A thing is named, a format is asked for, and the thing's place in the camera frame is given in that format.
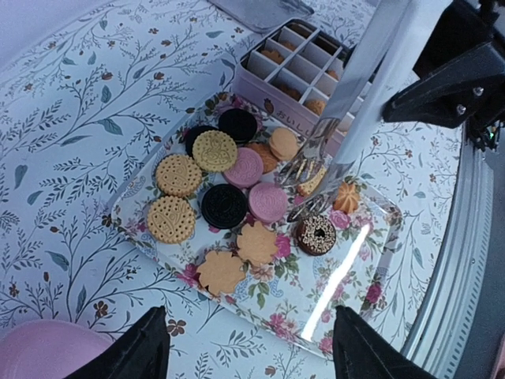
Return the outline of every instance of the floral tray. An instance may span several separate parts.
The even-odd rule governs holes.
[[[213,298],[199,287],[196,267],[209,250],[236,250],[236,235],[241,225],[232,230],[218,230],[207,224],[200,213],[200,201],[211,186],[225,182],[221,174],[204,173],[196,194],[188,198],[196,211],[195,233],[180,245],[156,241],[146,226],[149,205],[162,196],[155,184],[155,168],[168,154],[185,153],[185,133],[195,125],[216,125],[220,114],[231,107],[253,113],[259,129],[255,141],[266,141],[271,131],[282,126],[250,103],[231,93],[219,93],[190,108],[186,120],[175,126],[147,158],[143,168],[126,183],[113,206],[116,228],[131,243],[168,270]],[[262,177],[273,182],[281,165]],[[330,356],[331,337],[337,305],[350,306],[361,314],[370,315],[370,305],[381,296],[377,269],[387,269],[384,254],[395,248],[401,225],[401,212],[375,189],[355,178],[361,193],[358,210],[346,215],[330,209],[327,216],[337,230],[334,248],[322,257],[310,257],[300,251],[291,238],[293,224],[285,219],[272,224],[277,233],[279,251],[271,265],[256,268],[245,264],[247,276],[233,294],[213,298],[215,301],[253,324],[277,336],[302,346],[315,354]],[[291,205],[301,197],[296,190],[288,191]],[[248,213],[243,223],[253,223]]]

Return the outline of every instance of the table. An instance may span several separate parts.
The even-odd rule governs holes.
[[[363,1],[308,3],[312,22],[348,45],[373,12]],[[260,38],[202,0],[119,0],[0,74],[0,335],[57,318],[117,339],[163,304],[170,378],[334,377],[331,362],[223,311],[109,228],[115,190],[204,93],[229,88]],[[368,299],[371,325],[396,348],[436,263],[460,147],[460,129],[385,124],[354,168],[405,220]]]

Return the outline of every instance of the cookie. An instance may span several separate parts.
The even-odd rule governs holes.
[[[244,262],[239,257],[233,257],[230,251],[209,251],[205,262],[198,266],[200,284],[214,296],[232,294],[235,287],[245,279],[242,271]]]
[[[219,116],[218,127],[238,144],[247,144],[258,131],[258,122],[248,111],[234,108]]]
[[[188,132],[184,136],[186,154],[193,157],[193,145],[195,144],[196,139],[202,133],[208,132],[209,130],[217,130],[217,129],[214,126],[199,125],[188,130]]]
[[[308,182],[302,183],[297,187],[299,194],[302,196],[310,195],[317,188],[323,179],[324,174],[326,174],[326,167],[321,167],[320,170],[317,171],[316,176],[314,176]]]
[[[323,100],[307,100],[303,103],[309,110],[321,116],[323,114],[326,103]]]
[[[290,41],[282,41],[280,44],[291,51],[295,51],[297,49],[297,47],[294,46]]]
[[[301,99],[301,93],[294,88],[290,88],[285,84],[280,84],[277,88],[296,101]]]
[[[291,160],[298,152],[297,136],[287,128],[279,127],[274,130],[274,133],[270,136],[270,140],[268,140],[268,144],[270,145],[271,153],[278,160]]]
[[[250,148],[257,152],[260,155],[261,160],[263,161],[263,173],[267,174],[272,172],[277,167],[278,160],[271,153],[270,148],[267,144],[261,144],[257,142],[253,142],[251,144],[247,144],[246,148]]]
[[[274,61],[278,65],[280,65],[282,62],[284,62],[284,57],[277,50],[265,49],[265,50],[262,50],[260,53],[263,54],[268,59]]]
[[[148,229],[164,243],[181,243],[191,237],[195,223],[193,208],[180,197],[162,197],[149,208]]]
[[[275,245],[276,239],[275,232],[269,231],[260,221],[254,226],[247,223],[237,236],[238,256],[256,267],[267,265],[274,260],[279,249]]]
[[[336,71],[334,71],[333,69],[327,69],[326,73],[336,80],[339,79],[339,75],[337,75]]]
[[[337,241],[335,227],[322,215],[301,220],[294,235],[298,247],[315,257],[326,254]]]
[[[249,210],[263,223],[274,223],[284,217],[287,195],[273,183],[258,183],[249,192]]]
[[[227,182],[237,188],[254,186],[263,174],[263,160],[260,155],[250,148],[239,148],[237,162],[234,166],[223,172]]]
[[[218,229],[236,227],[247,213],[247,198],[230,184],[218,184],[209,189],[202,199],[203,218]]]
[[[196,138],[193,155],[196,164],[204,170],[223,172],[235,164],[237,145],[228,134],[211,130]]]
[[[165,194],[184,197],[196,191],[202,182],[202,170],[189,156],[173,154],[159,163],[155,177]]]
[[[361,196],[358,192],[356,192],[355,184],[342,182],[339,187],[339,196],[333,203],[333,209],[335,211],[342,211],[349,215],[352,212],[356,212],[360,199]]]

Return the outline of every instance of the black sandwich cookie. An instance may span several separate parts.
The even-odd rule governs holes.
[[[247,144],[258,130],[258,123],[252,114],[243,109],[229,109],[221,114],[219,130],[228,134],[237,144]]]
[[[185,135],[185,143],[186,143],[186,154],[193,157],[193,145],[195,144],[196,139],[202,133],[208,132],[209,130],[217,130],[214,126],[209,125],[200,125],[195,126],[188,130],[188,133]]]
[[[247,197],[230,184],[210,188],[201,204],[204,219],[218,229],[236,227],[244,219],[247,209]]]

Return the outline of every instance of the metal tongs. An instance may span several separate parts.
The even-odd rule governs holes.
[[[288,222],[321,213],[333,203],[340,184],[380,125],[385,103],[404,85],[442,12],[451,0],[382,0],[356,46],[318,123],[276,183],[295,186],[313,178],[337,125],[380,68],[349,133],[316,190],[288,215]]]

